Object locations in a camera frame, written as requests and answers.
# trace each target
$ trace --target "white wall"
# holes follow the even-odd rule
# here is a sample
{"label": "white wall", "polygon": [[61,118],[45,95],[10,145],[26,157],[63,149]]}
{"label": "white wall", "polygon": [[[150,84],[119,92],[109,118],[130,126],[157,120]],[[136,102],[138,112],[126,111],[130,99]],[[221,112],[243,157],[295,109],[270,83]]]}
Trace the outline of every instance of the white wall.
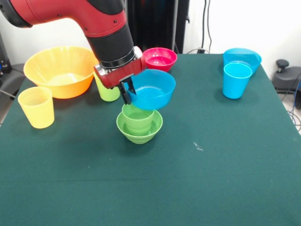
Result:
{"label": "white wall", "polygon": [[71,19],[34,25],[32,28],[18,28],[0,13],[0,33],[12,64],[25,63],[33,54],[53,46],[90,48],[82,29]]}
{"label": "white wall", "polygon": [[[272,76],[279,58],[301,66],[300,0],[211,0],[209,23],[213,39],[211,53],[233,47],[250,48],[262,57]],[[204,0],[190,0],[184,52],[201,47]],[[206,45],[209,38],[206,32]]]}
{"label": "white wall", "polygon": [[[222,53],[244,47],[262,56],[262,65],[271,76],[275,61],[287,59],[301,66],[300,0],[211,0],[211,52]],[[201,46],[204,0],[190,0],[191,24],[187,23],[184,52]],[[16,28],[0,14],[0,32],[12,64],[24,63],[34,53],[57,45],[89,48],[80,27],[63,19],[32,28]]]}

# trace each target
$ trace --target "blue bowl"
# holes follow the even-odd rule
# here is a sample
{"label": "blue bowl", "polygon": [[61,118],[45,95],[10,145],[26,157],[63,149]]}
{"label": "blue bowl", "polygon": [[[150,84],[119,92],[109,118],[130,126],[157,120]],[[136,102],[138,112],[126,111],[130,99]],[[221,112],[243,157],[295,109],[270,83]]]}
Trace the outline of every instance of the blue bowl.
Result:
{"label": "blue bowl", "polygon": [[223,54],[224,66],[229,63],[241,63],[249,66],[253,74],[261,63],[261,56],[247,48],[231,48]]}
{"label": "blue bowl", "polygon": [[132,76],[132,80],[136,90],[136,95],[129,91],[132,103],[143,110],[157,110],[166,106],[175,89],[173,76],[160,70],[147,69]]}

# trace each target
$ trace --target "plastic bowl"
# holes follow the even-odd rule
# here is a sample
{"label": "plastic bowl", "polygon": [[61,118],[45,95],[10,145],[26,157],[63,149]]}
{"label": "plastic bowl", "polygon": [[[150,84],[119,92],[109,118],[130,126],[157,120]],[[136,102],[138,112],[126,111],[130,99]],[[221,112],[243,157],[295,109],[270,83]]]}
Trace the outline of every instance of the plastic bowl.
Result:
{"label": "plastic bowl", "polygon": [[143,52],[146,65],[149,69],[158,69],[168,72],[177,61],[178,56],[168,48],[150,48]]}
{"label": "plastic bowl", "polygon": [[93,52],[81,47],[55,47],[30,57],[24,66],[25,76],[37,86],[47,87],[53,97],[68,99],[83,94],[93,80]]}
{"label": "plastic bowl", "polygon": [[145,143],[149,142],[160,131],[160,129],[162,128],[162,125],[163,125],[163,118],[159,112],[155,111],[150,131],[145,136],[130,135],[130,133],[127,130],[124,114],[122,112],[118,115],[116,124],[117,124],[117,127],[120,130],[120,132],[128,140],[132,141],[135,144],[141,145],[141,144],[145,144]]}
{"label": "plastic bowl", "polygon": [[172,75],[155,69],[147,69],[132,76],[136,94],[128,92],[133,105],[143,110],[157,110],[166,106],[175,89]]}
{"label": "plastic bowl", "polygon": [[223,54],[224,66],[229,63],[241,63],[249,66],[253,74],[261,63],[261,56],[247,48],[231,48]]}

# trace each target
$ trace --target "pink bowl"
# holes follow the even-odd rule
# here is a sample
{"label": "pink bowl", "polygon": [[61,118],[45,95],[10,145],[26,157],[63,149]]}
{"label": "pink bowl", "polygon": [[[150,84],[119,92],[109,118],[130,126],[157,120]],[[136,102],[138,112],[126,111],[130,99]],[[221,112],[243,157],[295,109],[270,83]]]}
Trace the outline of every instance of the pink bowl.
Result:
{"label": "pink bowl", "polygon": [[149,69],[168,72],[177,61],[178,56],[168,48],[150,48],[143,53]]}

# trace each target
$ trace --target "green bowl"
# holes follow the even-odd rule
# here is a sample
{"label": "green bowl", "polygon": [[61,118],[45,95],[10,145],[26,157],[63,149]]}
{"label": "green bowl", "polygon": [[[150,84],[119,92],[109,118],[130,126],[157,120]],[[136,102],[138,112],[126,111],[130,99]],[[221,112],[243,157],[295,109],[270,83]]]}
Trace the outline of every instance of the green bowl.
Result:
{"label": "green bowl", "polygon": [[127,139],[129,139],[135,144],[145,144],[149,142],[162,128],[163,118],[158,111],[155,111],[153,120],[151,122],[150,131],[145,136],[134,136],[130,134],[130,132],[127,129],[125,116],[122,112],[118,115],[116,124],[120,132],[124,136],[126,136]]}

